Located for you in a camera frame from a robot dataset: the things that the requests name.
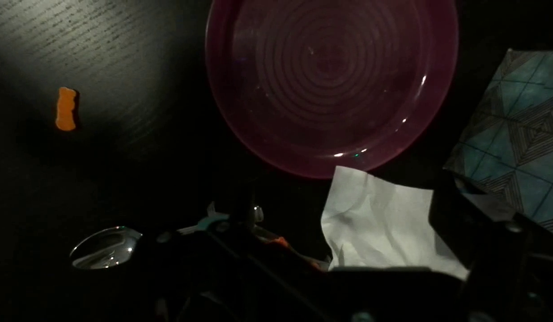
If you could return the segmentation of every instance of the tissue box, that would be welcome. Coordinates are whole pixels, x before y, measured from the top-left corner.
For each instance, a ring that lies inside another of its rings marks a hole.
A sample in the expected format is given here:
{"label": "tissue box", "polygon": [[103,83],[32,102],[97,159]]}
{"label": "tissue box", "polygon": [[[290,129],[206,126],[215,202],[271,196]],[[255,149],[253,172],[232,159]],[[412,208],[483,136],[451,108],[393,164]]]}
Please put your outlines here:
{"label": "tissue box", "polygon": [[553,51],[508,51],[446,169],[553,232]]}

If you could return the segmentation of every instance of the metal spoon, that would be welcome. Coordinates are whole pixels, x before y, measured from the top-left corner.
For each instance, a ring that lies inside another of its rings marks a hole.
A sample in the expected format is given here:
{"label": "metal spoon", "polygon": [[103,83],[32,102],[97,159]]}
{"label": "metal spoon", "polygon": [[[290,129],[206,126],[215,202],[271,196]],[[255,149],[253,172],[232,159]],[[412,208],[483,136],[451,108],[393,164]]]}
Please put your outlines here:
{"label": "metal spoon", "polygon": [[141,234],[125,226],[104,229],[84,239],[70,252],[79,269],[103,269],[129,261]]}

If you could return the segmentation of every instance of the dark wooden table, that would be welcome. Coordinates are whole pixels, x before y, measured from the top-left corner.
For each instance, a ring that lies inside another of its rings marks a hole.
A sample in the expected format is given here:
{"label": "dark wooden table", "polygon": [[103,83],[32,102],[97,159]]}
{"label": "dark wooden table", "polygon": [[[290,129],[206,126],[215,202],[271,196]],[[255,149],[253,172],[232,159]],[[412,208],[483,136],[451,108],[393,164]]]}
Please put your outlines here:
{"label": "dark wooden table", "polygon": [[[450,94],[379,177],[434,187],[506,49],[553,49],[553,0],[459,3]],[[319,217],[330,182],[266,165],[217,111],[203,58],[209,6],[0,0],[0,320],[139,319],[135,267],[72,271],[68,251],[111,225],[192,225],[211,200],[244,186],[266,228],[301,253],[328,254]],[[59,86],[81,93],[79,131],[54,126]]]}

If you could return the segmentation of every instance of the orange object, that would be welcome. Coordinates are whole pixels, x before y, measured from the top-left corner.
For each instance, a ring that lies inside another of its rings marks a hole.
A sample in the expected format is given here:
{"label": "orange object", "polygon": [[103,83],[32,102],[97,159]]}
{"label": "orange object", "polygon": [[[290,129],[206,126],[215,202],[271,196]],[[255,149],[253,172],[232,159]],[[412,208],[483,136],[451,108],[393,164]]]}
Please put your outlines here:
{"label": "orange object", "polygon": [[58,94],[58,111],[56,114],[56,126],[62,131],[71,131],[76,128],[74,122],[74,109],[78,92],[67,87],[60,87]]}

